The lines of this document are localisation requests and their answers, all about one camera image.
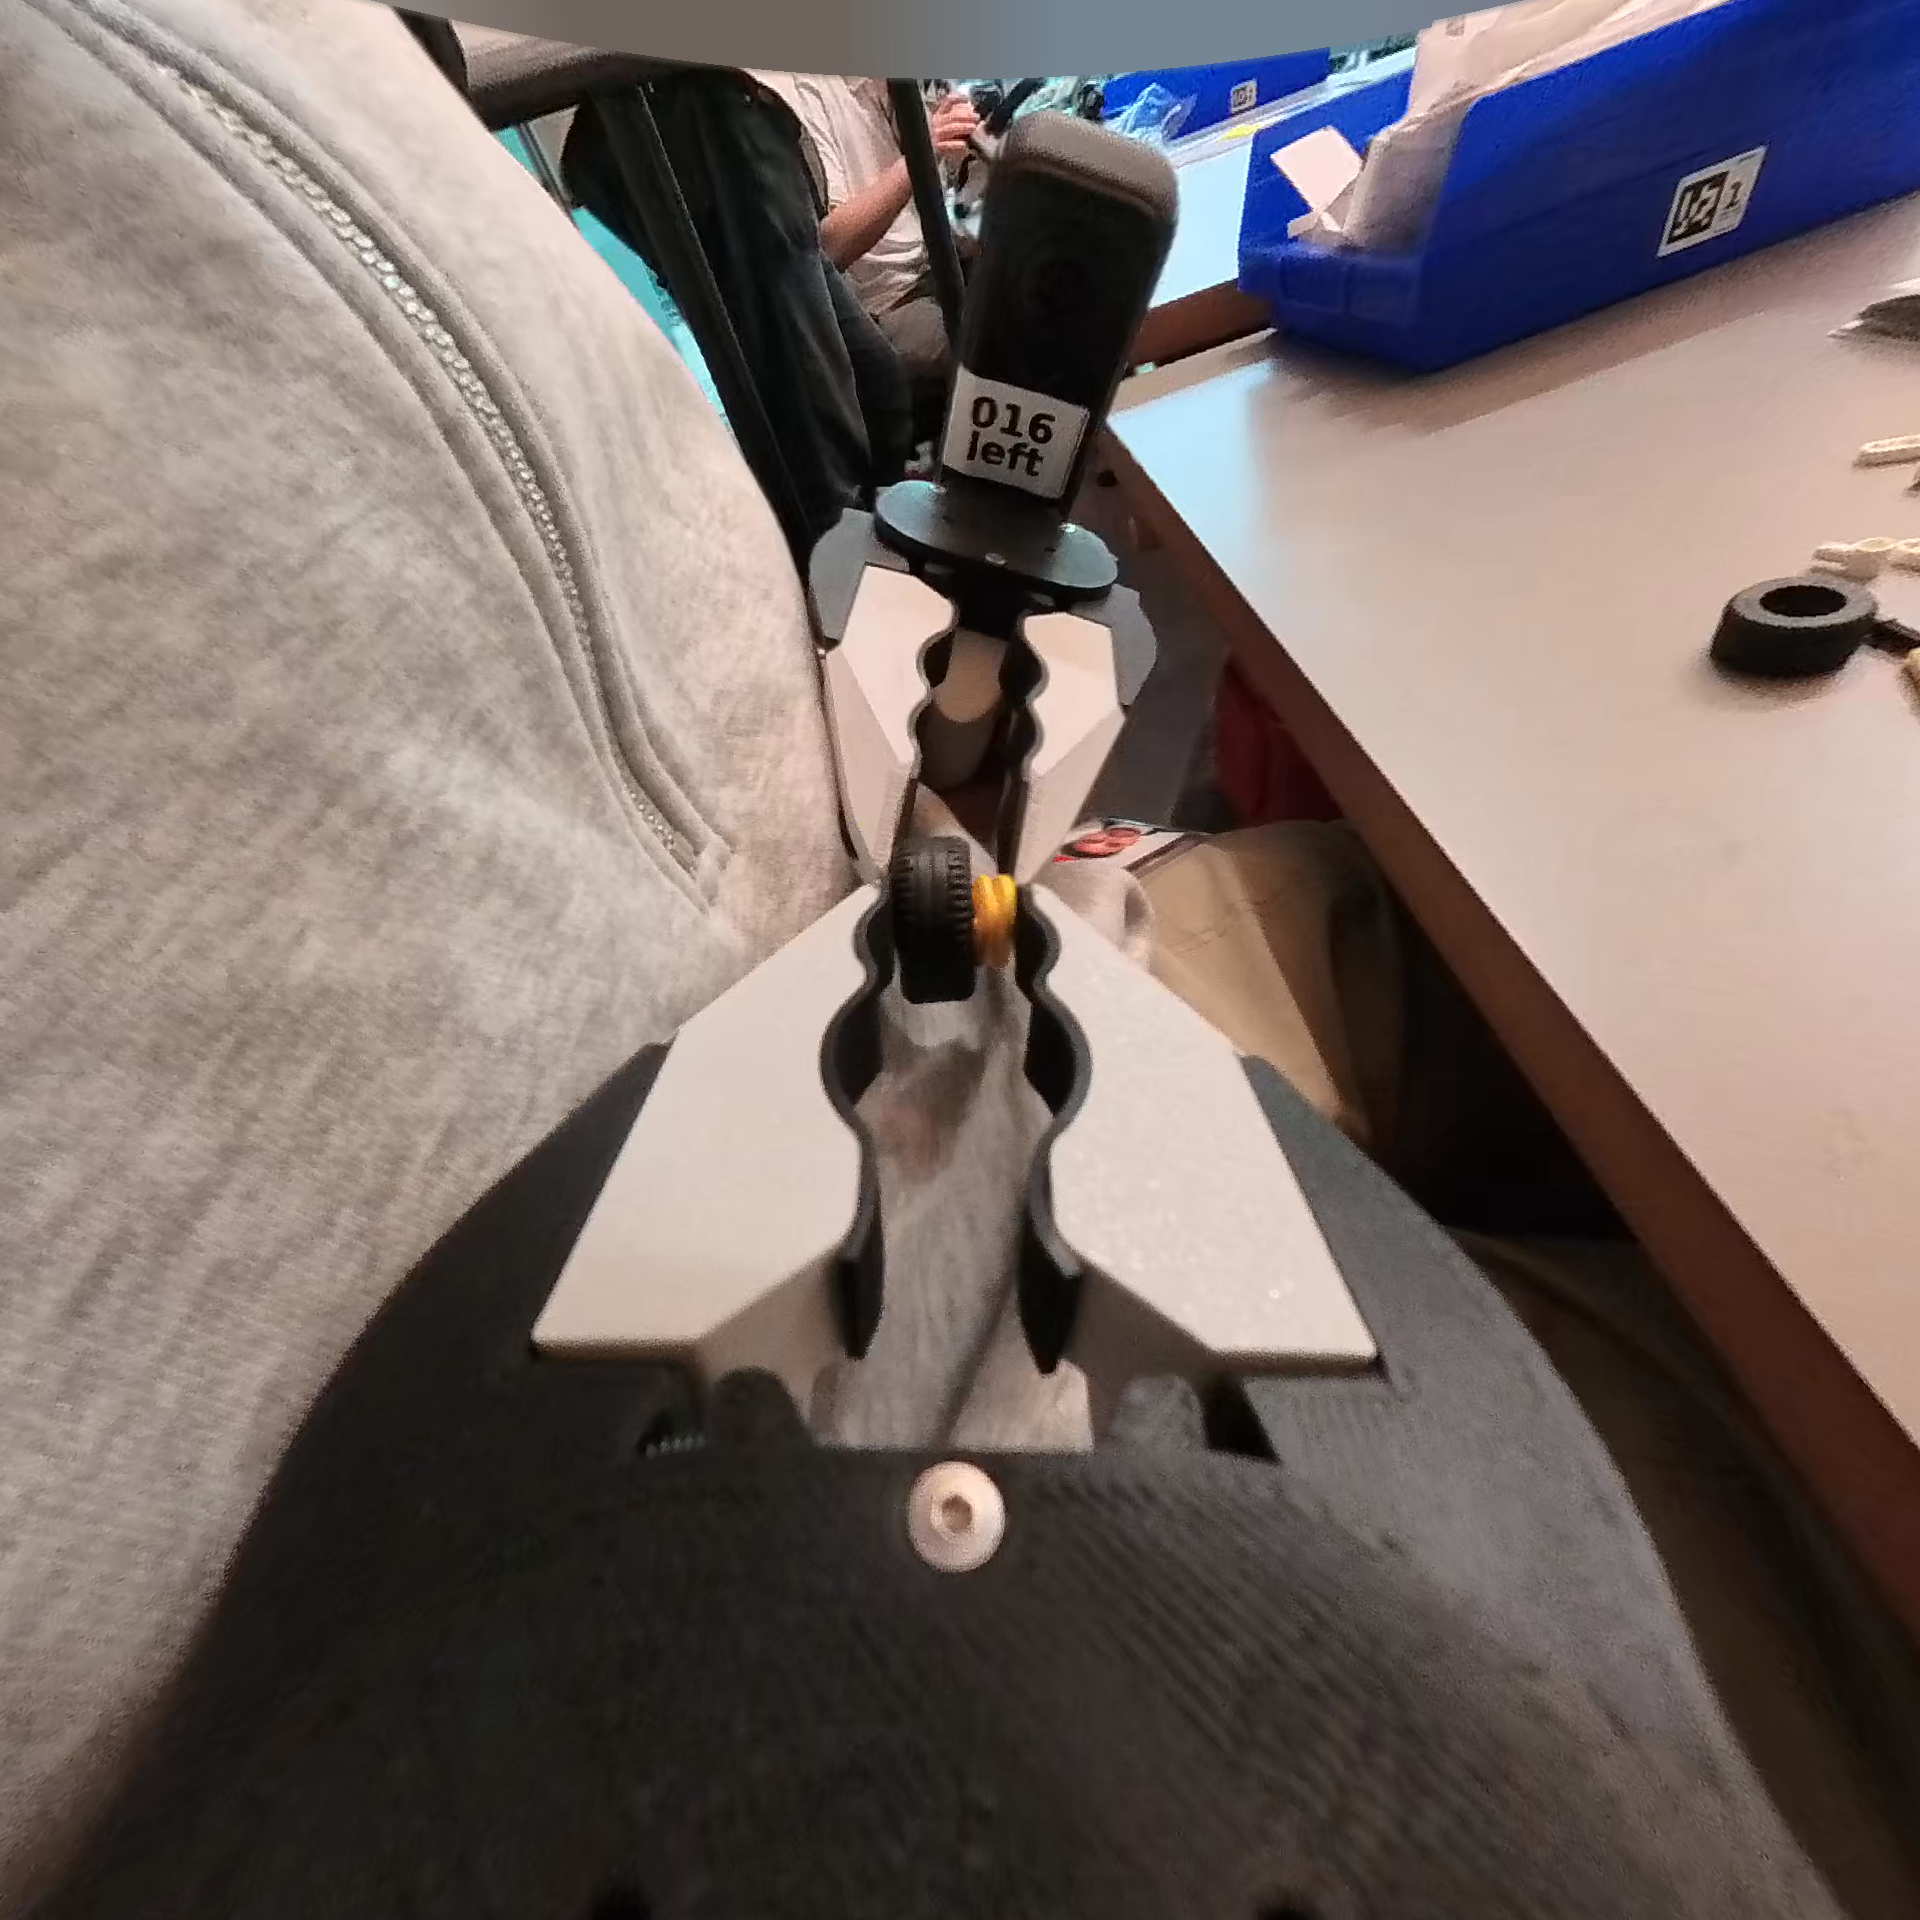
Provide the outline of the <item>black hanging cloth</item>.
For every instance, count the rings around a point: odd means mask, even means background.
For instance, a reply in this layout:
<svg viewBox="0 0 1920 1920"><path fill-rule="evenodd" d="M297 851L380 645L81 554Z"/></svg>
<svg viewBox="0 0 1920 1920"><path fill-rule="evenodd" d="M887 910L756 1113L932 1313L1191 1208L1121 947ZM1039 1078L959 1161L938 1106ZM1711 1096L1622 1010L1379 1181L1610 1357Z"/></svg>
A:
<svg viewBox="0 0 1920 1920"><path fill-rule="evenodd" d="M914 402L897 348L820 235L825 169L756 78L694 66L631 96L655 116L799 513L796 554L905 478Z"/></svg>

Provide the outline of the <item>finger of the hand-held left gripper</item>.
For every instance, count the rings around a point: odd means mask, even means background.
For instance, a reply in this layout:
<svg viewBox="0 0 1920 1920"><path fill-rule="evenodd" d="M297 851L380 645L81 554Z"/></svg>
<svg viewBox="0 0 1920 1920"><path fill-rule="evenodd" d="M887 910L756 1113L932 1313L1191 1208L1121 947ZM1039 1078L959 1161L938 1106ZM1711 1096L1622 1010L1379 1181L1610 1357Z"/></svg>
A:
<svg viewBox="0 0 1920 1920"><path fill-rule="evenodd" d="M1032 686L1016 693L995 856L1018 884L1035 882L1081 821L1121 736L1114 632L1087 614L1026 614L1011 648Z"/></svg>
<svg viewBox="0 0 1920 1920"><path fill-rule="evenodd" d="M823 696L856 869L880 882L921 782L928 654L948 641L948 598L911 571L866 564L847 626L823 656Z"/></svg>

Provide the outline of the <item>blue plastic bin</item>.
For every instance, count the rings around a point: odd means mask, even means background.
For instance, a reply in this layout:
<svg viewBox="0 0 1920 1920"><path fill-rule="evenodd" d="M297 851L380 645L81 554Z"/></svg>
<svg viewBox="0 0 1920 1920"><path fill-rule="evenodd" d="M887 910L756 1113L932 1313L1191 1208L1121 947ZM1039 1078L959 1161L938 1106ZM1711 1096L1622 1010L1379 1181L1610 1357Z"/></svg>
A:
<svg viewBox="0 0 1920 1920"><path fill-rule="evenodd" d="M1918 4L1715 4L1465 109L1407 242L1290 235L1257 137L1239 289L1297 341L1455 368L1918 186Z"/></svg>
<svg viewBox="0 0 1920 1920"><path fill-rule="evenodd" d="M1097 84L1100 118L1127 137L1171 142L1283 102L1330 72L1330 49L1129 72Z"/></svg>

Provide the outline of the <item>pile of loose lego pieces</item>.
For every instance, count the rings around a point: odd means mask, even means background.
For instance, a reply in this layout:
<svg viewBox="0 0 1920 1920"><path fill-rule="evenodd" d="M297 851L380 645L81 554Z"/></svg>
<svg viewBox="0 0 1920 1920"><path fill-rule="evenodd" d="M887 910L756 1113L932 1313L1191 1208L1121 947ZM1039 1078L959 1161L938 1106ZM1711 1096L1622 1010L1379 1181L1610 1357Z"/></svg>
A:
<svg viewBox="0 0 1920 1920"><path fill-rule="evenodd" d="M1867 440L1831 474L1816 513L1814 571L1871 589L1891 625L1918 628L1918 434Z"/></svg>

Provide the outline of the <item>small black lego tire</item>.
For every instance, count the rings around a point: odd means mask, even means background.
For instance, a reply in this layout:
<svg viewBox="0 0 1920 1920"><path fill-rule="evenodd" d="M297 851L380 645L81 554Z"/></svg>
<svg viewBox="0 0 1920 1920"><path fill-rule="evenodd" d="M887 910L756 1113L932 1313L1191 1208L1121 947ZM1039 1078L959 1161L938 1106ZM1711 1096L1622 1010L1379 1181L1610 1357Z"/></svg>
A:
<svg viewBox="0 0 1920 1920"><path fill-rule="evenodd" d="M969 1001L978 968L969 844L955 835L924 836L895 856L887 884L904 1000Z"/></svg>

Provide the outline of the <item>khaki trousers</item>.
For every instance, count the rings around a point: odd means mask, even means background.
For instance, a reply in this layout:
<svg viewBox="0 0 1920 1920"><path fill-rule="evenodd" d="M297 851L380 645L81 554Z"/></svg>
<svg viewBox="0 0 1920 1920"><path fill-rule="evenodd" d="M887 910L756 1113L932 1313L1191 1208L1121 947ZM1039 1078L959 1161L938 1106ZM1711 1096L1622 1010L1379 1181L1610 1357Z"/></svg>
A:
<svg viewBox="0 0 1920 1920"><path fill-rule="evenodd" d="M1344 824L1191 840L1144 874L1150 968L1346 1138L1394 1155L1408 953L1398 904Z"/></svg>

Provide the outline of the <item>large black lego tire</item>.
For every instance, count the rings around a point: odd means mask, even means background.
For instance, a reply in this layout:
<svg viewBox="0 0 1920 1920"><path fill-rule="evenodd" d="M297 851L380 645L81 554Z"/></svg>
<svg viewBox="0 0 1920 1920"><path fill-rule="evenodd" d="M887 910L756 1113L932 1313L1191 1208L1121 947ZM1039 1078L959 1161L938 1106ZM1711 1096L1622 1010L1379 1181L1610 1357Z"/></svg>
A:
<svg viewBox="0 0 1920 1920"><path fill-rule="evenodd" d="M1752 682L1825 682L1880 621L1880 598L1863 584L1826 571L1762 581L1723 603L1711 660Z"/></svg>

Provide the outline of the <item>grey zip hoodie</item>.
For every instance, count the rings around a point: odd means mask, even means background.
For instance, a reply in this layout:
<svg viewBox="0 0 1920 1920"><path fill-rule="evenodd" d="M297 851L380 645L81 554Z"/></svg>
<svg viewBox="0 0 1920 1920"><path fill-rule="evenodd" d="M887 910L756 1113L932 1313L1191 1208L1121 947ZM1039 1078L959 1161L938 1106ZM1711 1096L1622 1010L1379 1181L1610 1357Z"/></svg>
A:
<svg viewBox="0 0 1920 1920"><path fill-rule="evenodd" d="M3 82L16 1915L369 1320L851 869L776 517L396 14Z"/></svg>

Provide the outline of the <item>red bag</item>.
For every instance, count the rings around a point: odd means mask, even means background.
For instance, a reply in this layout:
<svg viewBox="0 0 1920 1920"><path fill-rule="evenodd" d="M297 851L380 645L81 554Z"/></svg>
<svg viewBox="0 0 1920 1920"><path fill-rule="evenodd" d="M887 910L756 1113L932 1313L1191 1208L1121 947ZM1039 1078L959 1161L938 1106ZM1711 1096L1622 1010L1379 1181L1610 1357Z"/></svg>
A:
<svg viewBox="0 0 1920 1920"><path fill-rule="evenodd" d="M1343 821L1343 806L1295 733L1234 660L1223 664L1216 682L1214 769L1216 789L1239 827Z"/></svg>

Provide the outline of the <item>black metal pole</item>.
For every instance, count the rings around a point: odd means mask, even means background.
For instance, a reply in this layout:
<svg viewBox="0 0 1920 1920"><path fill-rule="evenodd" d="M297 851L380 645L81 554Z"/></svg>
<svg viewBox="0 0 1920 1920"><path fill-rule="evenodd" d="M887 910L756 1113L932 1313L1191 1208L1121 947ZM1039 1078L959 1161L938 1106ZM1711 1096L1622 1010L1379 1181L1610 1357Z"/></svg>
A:
<svg viewBox="0 0 1920 1920"><path fill-rule="evenodd" d="M945 168L955 153L971 150L978 113L964 91L946 94L928 108L916 80L887 80L887 100L897 122L911 203L916 211L921 242L928 253L932 302L939 313L939 342L924 357L930 372L952 377L968 299L968 276L946 206Z"/></svg>

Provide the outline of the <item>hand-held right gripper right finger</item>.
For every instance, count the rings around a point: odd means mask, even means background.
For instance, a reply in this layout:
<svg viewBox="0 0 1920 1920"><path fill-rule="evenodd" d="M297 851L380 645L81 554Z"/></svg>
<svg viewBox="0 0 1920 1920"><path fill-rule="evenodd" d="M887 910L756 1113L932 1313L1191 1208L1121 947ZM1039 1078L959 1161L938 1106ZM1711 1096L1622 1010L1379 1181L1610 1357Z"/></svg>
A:
<svg viewBox="0 0 1920 1920"><path fill-rule="evenodd" d="M1249 1381L1380 1363L1275 1122L1273 1082L1054 893L1022 891L1024 1078L1044 1131L1024 1177L1018 1305L1094 1437L1138 1381L1201 1403Z"/></svg>

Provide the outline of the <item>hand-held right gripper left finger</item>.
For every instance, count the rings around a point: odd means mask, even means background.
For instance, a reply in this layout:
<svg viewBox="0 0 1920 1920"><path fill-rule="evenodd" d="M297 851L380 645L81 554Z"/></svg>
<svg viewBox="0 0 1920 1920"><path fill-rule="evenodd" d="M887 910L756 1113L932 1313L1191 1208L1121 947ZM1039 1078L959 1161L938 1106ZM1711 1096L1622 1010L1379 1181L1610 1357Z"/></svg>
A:
<svg viewBox="0 0 1920 1920"><path fill-rule="evenodd" d="M873 884L683 1022L532 1325L552 1361L640 1361L702 1394L780 1381L808 1424L873 1332L879 1170L857 1118L890 965Z"/></svg>

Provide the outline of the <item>pile of white paper wrappers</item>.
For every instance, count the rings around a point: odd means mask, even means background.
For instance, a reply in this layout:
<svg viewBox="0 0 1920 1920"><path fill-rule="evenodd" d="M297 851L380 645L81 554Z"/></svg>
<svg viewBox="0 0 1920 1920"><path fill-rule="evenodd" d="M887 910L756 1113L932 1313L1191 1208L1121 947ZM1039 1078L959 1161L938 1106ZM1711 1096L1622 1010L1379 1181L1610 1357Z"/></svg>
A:
<svg viewBox="0 0 1920 1920"><path fill-rule="evenodd" d="M1323 176L1298 186L1307 208L1287 225L1287 241L1376 253L1416 246L1439 202L1465 113L1508 64L1502 53L1506 14L1506 6L1488 6L1419 29L1407 109L1371 136L1356 160L1335 160L1330 128L1280 150L1275 165L1302 157Z"/></svg>

